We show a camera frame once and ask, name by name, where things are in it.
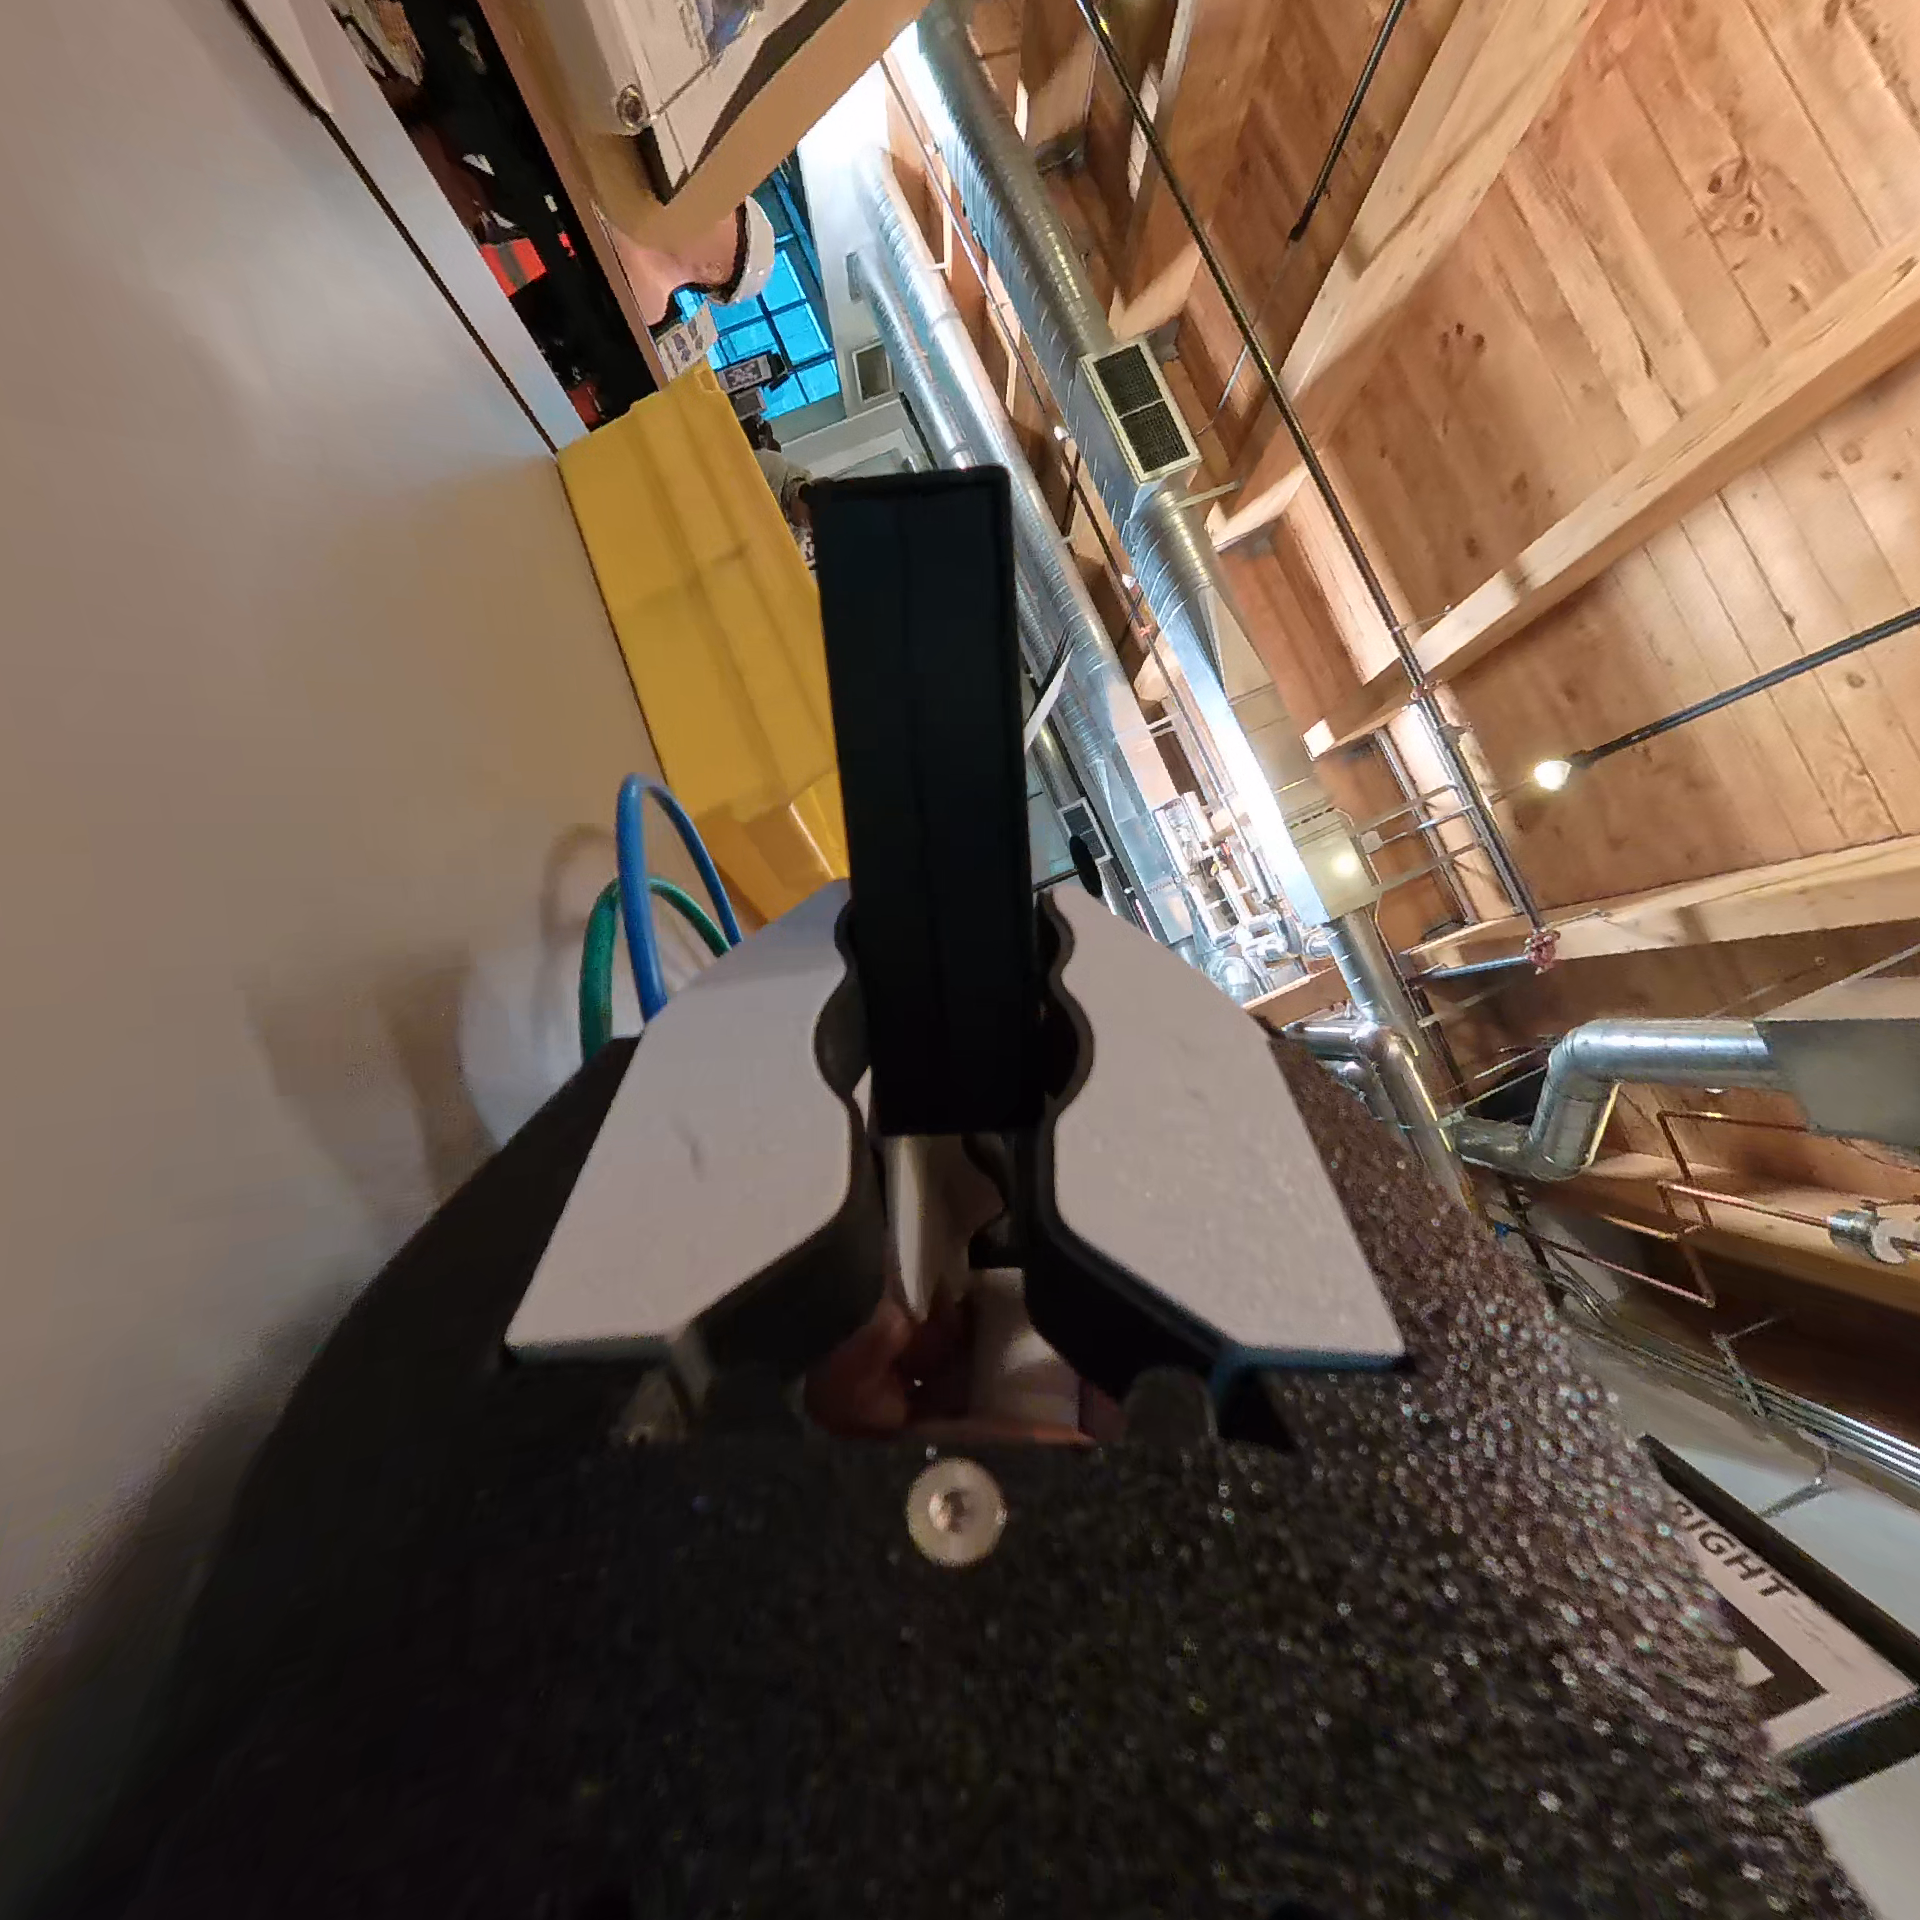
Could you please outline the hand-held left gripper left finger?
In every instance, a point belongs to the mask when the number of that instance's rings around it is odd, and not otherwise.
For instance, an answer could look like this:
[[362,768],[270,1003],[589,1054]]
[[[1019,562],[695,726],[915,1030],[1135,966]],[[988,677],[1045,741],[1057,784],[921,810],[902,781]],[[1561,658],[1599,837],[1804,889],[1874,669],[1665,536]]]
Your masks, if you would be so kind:
[[650,1018],[507,1329],[522,1363],[663,1363],[695,1401],[861,1331],[890,1224],[869,1043],[825,886]]

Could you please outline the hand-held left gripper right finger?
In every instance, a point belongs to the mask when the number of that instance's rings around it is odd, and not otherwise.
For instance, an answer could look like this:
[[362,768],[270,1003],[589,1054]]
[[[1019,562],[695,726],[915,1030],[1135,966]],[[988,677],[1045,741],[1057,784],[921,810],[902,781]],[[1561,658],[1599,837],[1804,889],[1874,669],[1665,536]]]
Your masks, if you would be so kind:
[[1269,1034],[1083,893],[1041,901],[1025,1301],[1109,1401],[1181,1375],[1389,1376],[1409,1347]]

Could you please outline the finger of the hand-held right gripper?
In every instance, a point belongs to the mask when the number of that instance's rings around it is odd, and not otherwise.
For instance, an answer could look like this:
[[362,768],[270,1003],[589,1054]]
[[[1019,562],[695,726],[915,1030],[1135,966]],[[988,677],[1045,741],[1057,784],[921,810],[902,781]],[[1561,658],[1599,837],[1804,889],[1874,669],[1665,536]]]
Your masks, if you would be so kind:
[[973,1287],[970,1243],[983,1224],[983,1176],[970,1141],[884,1138],[879,1176],[899,1303],[905,1310],[962,1306]]

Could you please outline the black ethernet port block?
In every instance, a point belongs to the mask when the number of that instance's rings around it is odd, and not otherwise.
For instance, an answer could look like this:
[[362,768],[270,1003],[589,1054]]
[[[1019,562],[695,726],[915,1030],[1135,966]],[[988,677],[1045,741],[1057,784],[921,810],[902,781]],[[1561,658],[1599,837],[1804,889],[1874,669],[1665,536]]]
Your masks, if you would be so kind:
[[875,1123],[1018,1135],[1042,1091],[1010,479],[825,482],[809,510]]

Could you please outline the yellow plastic bin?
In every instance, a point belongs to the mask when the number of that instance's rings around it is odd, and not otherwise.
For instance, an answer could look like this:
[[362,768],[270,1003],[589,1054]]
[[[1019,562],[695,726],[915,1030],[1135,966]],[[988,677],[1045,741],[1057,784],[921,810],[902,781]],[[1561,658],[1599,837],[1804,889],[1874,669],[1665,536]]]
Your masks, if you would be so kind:
[[559,453],[667,787],[774,922],[847,875],[819,589],[729,395],[695,367]]

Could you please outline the person's right hand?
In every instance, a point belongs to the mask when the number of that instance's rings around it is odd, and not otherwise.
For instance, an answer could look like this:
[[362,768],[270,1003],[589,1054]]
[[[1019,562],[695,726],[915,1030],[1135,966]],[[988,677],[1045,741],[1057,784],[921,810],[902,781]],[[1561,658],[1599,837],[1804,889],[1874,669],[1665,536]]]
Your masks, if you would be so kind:
[[1121,1407],[1078,1376],[1070,1376],[1068,1421],[1019,1410],[1002,1376],[983,1386],[980,1363],[1003,1359],[990,1335],[1010,1329],[993,1296],[941,1296],[924,1318],[887,1296],[861,1331],[806,1371],[801,1403],[830,1437],[915,1434],[938,1449],[1090,1449],[1124,1437]]

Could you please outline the shiny steel pipe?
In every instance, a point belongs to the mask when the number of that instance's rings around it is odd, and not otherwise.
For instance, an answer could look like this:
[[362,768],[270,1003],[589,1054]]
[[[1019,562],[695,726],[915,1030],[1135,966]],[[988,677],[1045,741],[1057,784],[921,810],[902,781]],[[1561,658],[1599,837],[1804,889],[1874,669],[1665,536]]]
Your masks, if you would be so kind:
[[1319,1015],[1282,1032],[1331,1064],[1357,1064],[1377,1088],[1377,1111],[1391,1123],[1403,1146],[1420,1155],[1431,1177],[1476,1217],[1478,1190],[1461,1159],[1449,1119],[1451,1079],[1429,1043],[1420,1010],[1389,952],[1371,906],[1356,907],[1325,926],[1334,973],[1351,993],[1343,1015]]

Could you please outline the black-framed white sign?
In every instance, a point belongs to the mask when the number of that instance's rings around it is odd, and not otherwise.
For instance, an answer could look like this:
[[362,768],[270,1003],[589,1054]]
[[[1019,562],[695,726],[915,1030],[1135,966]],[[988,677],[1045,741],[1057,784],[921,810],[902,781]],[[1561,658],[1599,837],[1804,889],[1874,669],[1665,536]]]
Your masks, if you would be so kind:
[[1806,1803],[1917,1757],[1917,1638],[1662,1441],[1670,1525],[1734,1638],[1747,1702]]

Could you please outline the thin dark ceiling pipe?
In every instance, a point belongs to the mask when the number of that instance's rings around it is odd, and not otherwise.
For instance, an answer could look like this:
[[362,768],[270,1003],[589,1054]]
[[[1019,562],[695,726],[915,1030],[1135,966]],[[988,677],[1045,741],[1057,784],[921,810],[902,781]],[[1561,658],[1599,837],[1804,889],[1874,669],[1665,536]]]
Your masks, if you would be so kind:
[[1223,305],[1230,312],[1230,318],[1237,328],[1242,349],[1246,358],[1254,365],[1254,371],[1261,378],[1265,391],[1273,402],[1279,422],[1286,431],[1286,439],[1292,449],[1298,453],[1302,474],[1307,482],[1313,482],[1313,493],[1319,496],[1322,505],[1329,510],[1332,519],[1338,541],[1349,553],[1354,562],[1359,586],[1365,589],[1366,597],[1371,599],[1380,622],[1387,632],[1387,638],[1394,646],[1398,669],[1403,681],[1409,685],[1409,695],[1413,709],[1427,720],[1431,741],[1441,752],[1441,760],[1446,768],[1454,791],[1459,793],[1462,810],[1467,813],[1471,827],[1476,831],[1478,845],[1484,854],[1493,859],[1495,875],[1499,879],[1503,893],[1510,898],[1510,906],[1519,913],[1527,926],[1527,943],[1525,943],[1525,958],[1537,973],[1548,973],[1557,966],[1558,958],[1558,936],[1548,926],[1543,911],[1537,903],[1537,896],[1530,889],[1530,883],[1522,874],[1518,858],[1513,855],[1510,846],[1503,839],[1503,831],[1498,824],[1495,806],[1491,802],[1482,781],[1474,775],[1465,752],[1459,745],[1459,733],[1451,730],[1449,720],[1443,714],[1433,674],[1420,666],[1418,654],[1413,650],[1413,640],[1403,622],[1391,610],[1391,605],[1385,593],[1385,583],[1365,549],[1354,517],[1338,493],[1332,479],[1329,475],[1325,464],[1322,462],[1313,437],[1307,434],[1306,422],[1300,419],[1294,401],[1290,399],[1282,375],[1278,373],[1273,359],[1269,358],[1265,342],[1260,337],[1258,323],[1247,314],[1242,294],[1230,277],[1225,264],[1220,261],[1219,253],[1211,245],[1209,230],[1202,215],[1190,205],[1187,194],[1183,181],[1173,165],[1173,155],[1154,117],[1145,111],[1142,95],[1138,85],[1127,73],[1118,41],[1114,38],[1114,29],[1101,13],[1100,6],[1078,3],[1078,16],[1085,22],[1089,32],[1100,50],[1103,65],[1109,66],[1114,83],[1127,104],[1130,117],[1134,121],[1135,133],[1142,138],[1153,162],[1159,167],[1163,185],[1179,211],[1179,218],[1189,232],[1189,239],[1195,243],[1195,249],[1211,277]]

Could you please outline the black metal rod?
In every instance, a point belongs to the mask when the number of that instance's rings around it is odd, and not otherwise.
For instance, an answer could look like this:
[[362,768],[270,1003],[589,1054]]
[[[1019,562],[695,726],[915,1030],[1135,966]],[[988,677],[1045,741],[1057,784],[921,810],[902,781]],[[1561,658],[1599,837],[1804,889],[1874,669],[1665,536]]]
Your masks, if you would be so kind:
[[1642,727],[1633,727],[1619,737],[1611,737],[1588,751],[1572,752],[1565,760],[1567,778],[1581,775],[1599,761],[1611,758],[1633,752],[1642,745],[1649,745],[1667,735],[1687,730],[1705,718],[1717,714],[1726,714],[1749,701],[1758,701],[1765,693],[1786,688],[1799,680],[1809,680],[1831,666],[1841,666],[1853,657],[1860,657],[1874,647],[1882,647],[1887,640],[1915,633],[1917,629],[1917,609],[1908,609],[1900,615],[1891,615],[1883,622],[1877,622],[1862,632],[1857,632],[1842,640],[1833,640],[1813,654],[1799,657],[1795,662],[1774,666],[1751,680],[1743,680],[1738,686],[1717,691],[1714,695],[1693,703],[1690,706],[1668,712],[1654,720],[1643,722]]

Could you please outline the large glazed window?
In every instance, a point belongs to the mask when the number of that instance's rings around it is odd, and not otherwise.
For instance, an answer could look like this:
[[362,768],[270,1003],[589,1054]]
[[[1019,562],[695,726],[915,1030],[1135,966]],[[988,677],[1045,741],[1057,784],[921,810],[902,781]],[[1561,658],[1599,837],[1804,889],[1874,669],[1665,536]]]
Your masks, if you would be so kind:
[[717,295],[682,291],[671,295],[666,315],[682,323],[695,320],[701,305],[711,310],[715,344],[708,359],[715,371],[740,367],[756,355],[778,355],[787,375],[761,389],[761,407],[781,419],[842,399],[822,267],[795,153],[756,185],[754,207],[772,234],[774,249],[764,286],[729,305]]

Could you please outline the white hard hat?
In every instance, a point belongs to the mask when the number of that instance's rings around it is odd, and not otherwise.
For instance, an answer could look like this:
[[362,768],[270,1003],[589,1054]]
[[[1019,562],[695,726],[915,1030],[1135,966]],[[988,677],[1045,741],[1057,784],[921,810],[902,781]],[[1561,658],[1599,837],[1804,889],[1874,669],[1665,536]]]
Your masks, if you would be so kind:
[[742,199],[732,215],[725,245],[703,280],[713,305],[756,299],[780,261],[778,230],[756,197]]

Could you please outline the cardboard box with printed sheet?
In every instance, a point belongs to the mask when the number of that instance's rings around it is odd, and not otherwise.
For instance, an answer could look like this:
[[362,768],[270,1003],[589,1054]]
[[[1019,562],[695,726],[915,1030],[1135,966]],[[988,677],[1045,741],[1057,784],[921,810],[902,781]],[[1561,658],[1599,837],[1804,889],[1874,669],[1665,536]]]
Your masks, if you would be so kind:
[[715,232],[924,3],[485,3],[563,175],[614,239]]

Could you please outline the round metal elbow duct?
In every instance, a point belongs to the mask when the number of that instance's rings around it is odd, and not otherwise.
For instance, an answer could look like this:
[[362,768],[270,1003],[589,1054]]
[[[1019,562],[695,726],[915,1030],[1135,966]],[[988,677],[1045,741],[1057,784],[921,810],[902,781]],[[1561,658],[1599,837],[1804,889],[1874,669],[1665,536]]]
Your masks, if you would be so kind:
[[1571,1183],[1596,1165],[1620,1088],[1786,1094],[1788,1083],[1751,1023],[1596,1019],[1548,1053],[1527,1125],[1462,1117],[1454,1151],[1476,1169]]

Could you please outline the rectangular metal duct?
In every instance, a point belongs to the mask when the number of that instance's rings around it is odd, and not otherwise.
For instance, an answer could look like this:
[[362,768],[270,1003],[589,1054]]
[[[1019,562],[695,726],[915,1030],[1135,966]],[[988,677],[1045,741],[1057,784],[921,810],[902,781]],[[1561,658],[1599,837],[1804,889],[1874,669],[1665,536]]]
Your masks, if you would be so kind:
[[1853,977],[1758,1019],[1811,1133],[1917,1152],[1917,979]]

